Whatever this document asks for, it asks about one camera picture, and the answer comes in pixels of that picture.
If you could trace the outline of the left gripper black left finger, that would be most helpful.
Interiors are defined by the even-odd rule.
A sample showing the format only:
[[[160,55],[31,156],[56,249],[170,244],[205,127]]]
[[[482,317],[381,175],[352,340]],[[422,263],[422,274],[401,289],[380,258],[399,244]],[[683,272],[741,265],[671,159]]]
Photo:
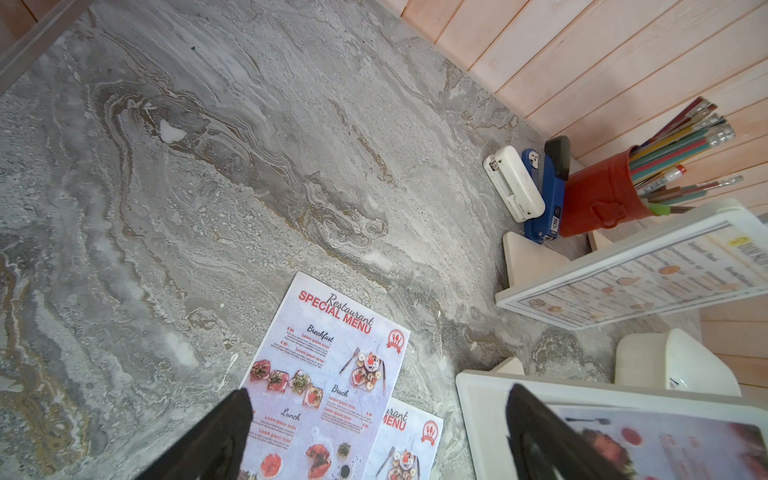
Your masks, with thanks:
[[[247,390],[232,391],[137,479],[237,479],[252,418]]]

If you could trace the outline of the red special menu sheet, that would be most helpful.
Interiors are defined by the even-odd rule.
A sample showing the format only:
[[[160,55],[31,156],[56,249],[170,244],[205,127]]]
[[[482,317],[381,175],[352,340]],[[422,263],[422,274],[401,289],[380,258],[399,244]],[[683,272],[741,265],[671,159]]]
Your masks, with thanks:
[[[297,273],[241,383],[252,421],[239,478],[362,478],[409,339]]]
[[[363,479],[430,478],[444,421],[392,398],[363,473]]]

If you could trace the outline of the white menu holder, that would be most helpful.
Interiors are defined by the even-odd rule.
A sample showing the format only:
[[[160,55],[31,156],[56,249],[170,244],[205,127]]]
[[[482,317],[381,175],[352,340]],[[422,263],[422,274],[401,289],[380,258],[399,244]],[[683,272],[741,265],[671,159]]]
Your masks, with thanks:
[[[504,240],[509,288],[498,307],[567,330],[742,300],[767,292],[767,223],[712,201],[570,261]]]
[[[764,479],[767,408],[749,399],[465,370],[456,386],[479,479],[515,479],[506,405],[522,386],[630,479]]]

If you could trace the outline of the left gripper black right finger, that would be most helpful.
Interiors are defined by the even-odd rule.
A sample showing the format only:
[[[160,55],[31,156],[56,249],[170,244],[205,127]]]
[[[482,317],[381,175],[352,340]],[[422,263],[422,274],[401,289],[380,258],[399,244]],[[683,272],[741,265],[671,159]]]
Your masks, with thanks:
[[[626,477],[521,384],[509,392],[505,417],[519,479]]]

